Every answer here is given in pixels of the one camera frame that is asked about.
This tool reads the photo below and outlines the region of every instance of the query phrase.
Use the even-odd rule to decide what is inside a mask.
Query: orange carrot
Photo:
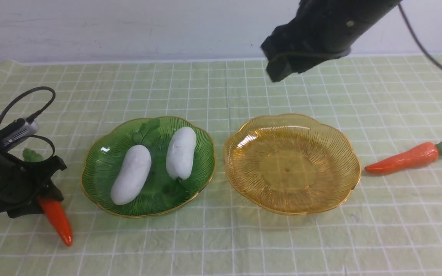
[[[364,169],[372,174],[390,174],[408,168],[427,166],[440,156],[442,156],[442,141],[436,145],[432,142],[426,142],[406,152],[366,166]]]
[[[54,199],[42,197],[38,198],[38,203],[63,242],[67,246],[71,246],[73,244],[73,233],[61,203]]]

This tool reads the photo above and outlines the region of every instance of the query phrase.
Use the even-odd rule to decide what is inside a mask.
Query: light green tablecloth
[[[363,176],[341,207],[302,217],[275,215],[242,198],[222,161],[224,142],[241,124],[286,112],[342,130],[363,165],[440,141],[442,72],[417,56],[355,57],[272,84],[263,68],[263,61],[1,63],[0,112],[33,87],[57,91],[37,121],[39,135],[55,143],[68,166],[53,180],[66,198],[74,245],[64,246],[42,215],[1,214],[0,276],[442,276],[442,160]],[[33,94],[5,122],[48,99]],[[186,118],[213,136],[214,179],[169,215],[130,220],[99,210],[79,189],[87,149],[121,122],[160,115]],[[49,154],[44,143],[28,146]]]

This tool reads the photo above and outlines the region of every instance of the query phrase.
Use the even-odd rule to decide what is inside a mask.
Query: amber glass plate
[[[344,134],[300,114],[251,119],[224,145],[224,163],[235,190],[283,215],[336,208],[361,178]]]

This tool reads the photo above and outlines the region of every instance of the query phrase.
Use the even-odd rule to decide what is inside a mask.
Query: radish
[[[180,128],[173,134],[167,152],[167,173],[172,179],[190,177],[196,143],[195,132],[190,127]]]
[[[151,169],[151,154],[143,145],[131,147],[122,162],[110,196],[117,205],[133,201],[141,192]]]

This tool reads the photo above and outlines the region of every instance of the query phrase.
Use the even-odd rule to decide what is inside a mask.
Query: gold plate rim
[[[114,212],[111,212],[109,210],[107,210],[105,207],[103,207],[100,203],[98,203],[97,201],[95,201],[95,199],[93,199],[87,192],[86,189],[84,188],[84,184],[83,184],[83,174],[84,174],[84,170],[86,169],[86,160],[88,159],[88,155],[90,154],[90,150],[96,145],[96,143],[98,143],[100,140],[102,140],[103,138],[111,135],[114,131],[116,131],[119,127],[123,126],[124,124],[133,122],[133,121],[137,121],[137,120],[142,120],[142,119],[153,119],[154,117],[140,117],[140,118],[136,118],[136,119],[131,119],[128,121],[125,121],[121,124],[119,124],[118,126],[116,126],[112,131],[110,131],[109,133],[101,136],[100,138],[98,138],[97,140],[95,140],[95,142],[93,142],[93,144],[91,145],[91,147],[88,149],[88,151],[86,152],[86,158],[83,161],[83,170],[81,172],[81,178],[79,180],[79,185],[81,187],[81,190],[83,191],[84,195],[93,203],[95,203],[100,209],[102,209],[103,211],[105,211],[106,213],[109,213],[111,215],[116,215],[118,217],[121,218],[129,218],[129,219],[140,219],[140,218],[148,218],[148,217],[156,217],[158,215],[165,215],[171,212],[174,212],[182,207],[184,207],[187,203],[191,202],[193,199],[195,199],[198,194],[200,194],[200,192],[202,192],[202,190],[204,190],[204,188],[207,186],[207,184],[209,184],[211,182],[211,180],[214,177],[214,173],[216,172],[216,168],[217,168],[217,161],[216,161],[216,147],[214,146],[214,140],[211,137],[211,135],[205,131],[204,129],[192,124],[191,122],[187,121],[186,119],[183,119],[181,117],[177,117],[177,116],[160,116],[160,117],[156,117],[156,118],[176,118],[176,119],[181,119],[182,121],[185,121],[187,123],[189,123],[193,128],[199,129],[200,131],[203,131],[205,134],[207,134],[207,136],[209,137],[209,140],[211,140],[211,143],[213,144],[213,158],[214,158],[214,168],[213,171],[211,173],[211,175],[209,176],[209,179],[207,180],[207,182],[194,194],[192,195],[189,199],[187,199],[184,203],[180,204],[179,206],[176,206],[174,208],[171,208],[170,210],[166,210],[163,212],[159,212],[159,213],[154,213],[154,214],[148,214],[148,215],[121,215],[121,214],[117,214]]]
[[[361,177],[363,176],[363,167],[361,165],[361,161],[359,160],[358,156],[356,155],[356,152],[354,151],[354,147],[352,147],[351,141],[349,140],[349,138],[347,138],[347,136],[340,130],[338,130],[337,128],[327,125],[327,124],[323,124],[321,122],[319,122],[317,119],[314,119],[310,116],[304,115],[304,114],[299,114],[299,113],[284,113],[284,114],[279,114],[279,115],[261,115],[261,116],[257,116],[257,117],[253,117],[252,119],[248,120],[247,122],[245,122],[238,131],[236,131],[235,133],[233,133],[232,135],[230,135],[230,137],[228,138],[228,140],[226,140],[226,142],[224,143],[224,147],[223,147],[223,163],[224,163],[224,173],[226,175],[228,175],[228,165],[227,163],[227,152],[228,152],[228,147],[229,145],[231,145],[232,140],[235,139],[235,137],[239,134],[242,133],[244,131],[244,128],[246,128],[246,126],[252,122],[255,121],[256,119],[261,119],[261,118],[268,118],[268,117],[287,117],[287,116],[296,116],[296,117],[302,117],[304,119],[309,119],[315,123],[317,123],[318,125],[321,126],[325,126],[325,127],[329,127],[330,129],[334,129],[335,131],[337,131],[338,133],[340,133],[346,140],[347,145],[349,146],[349,148],[351,149],[351,152],[353,154],[353,157],[358,161],[358,165],[359,165],[359,173],[358,173],[358,177],[356,178],[356,183],[353,185],[353,187],[351,189],[349,189],[349,192],[347,193],[346,197],[344,199],[342,199],[342,201],[338,202],[337,204],[331,206],[330,208],[326,208],[320,211],[303,211],[303,212],[284,212],[284,211],[279,211],[276,209],[272,209],[268,206],[265,206],[264,204],[262,204],[261,202],[252,199],[250,196],[247,196],[245,194],[243,194],[240,189],[238,189],[235,185],[233,185],[233,183],[231,182],[231,179],[229,177],[226,177],[228,179],[228,182],[230,183],[231,187],[233,187],[233,189],[235,189],[236,192],[238,192],[239,194],[241,194],[244,198],[248,199],[249,201],[251,201],[252,203],[256,204],[257,206],[270,211],[272,213],[276,213],[279,215],[310,215],[310,214],[318,214],[318,213],[323,213],[326,211],[330,211],[332,209],[335,209],[339,206],[341,206],[344,202],[347,201],[347,199],[349,199],[349,196],[351,195],[351,193],[354,191],[354,189],[357,187],[357,185],[359,184],[359,182],[361,181]]]

